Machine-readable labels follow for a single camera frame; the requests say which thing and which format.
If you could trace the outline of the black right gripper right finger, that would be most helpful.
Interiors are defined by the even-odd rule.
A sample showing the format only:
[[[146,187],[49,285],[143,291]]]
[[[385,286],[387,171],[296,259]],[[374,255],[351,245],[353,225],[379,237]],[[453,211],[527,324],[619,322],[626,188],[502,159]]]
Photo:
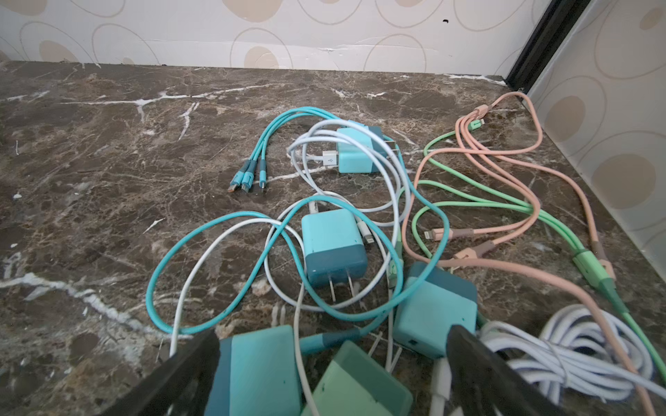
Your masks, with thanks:
[[[501,357],[461,325],[447,335],[453,390],[465,415],[563,415]]]

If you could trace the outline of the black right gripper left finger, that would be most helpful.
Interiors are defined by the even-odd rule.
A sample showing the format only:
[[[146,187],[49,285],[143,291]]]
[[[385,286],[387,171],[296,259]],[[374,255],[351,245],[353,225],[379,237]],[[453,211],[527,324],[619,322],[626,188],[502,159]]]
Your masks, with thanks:
[[[202,415],[219,358],[215,332],[199,333],[103,414]]]

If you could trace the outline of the green charger plug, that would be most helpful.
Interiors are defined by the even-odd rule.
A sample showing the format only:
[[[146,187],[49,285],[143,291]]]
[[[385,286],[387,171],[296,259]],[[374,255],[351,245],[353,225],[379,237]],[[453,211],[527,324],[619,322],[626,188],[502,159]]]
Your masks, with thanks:
[[[310,390],[320,415],[408,415],[413,395],[352,341],[345,341]]]

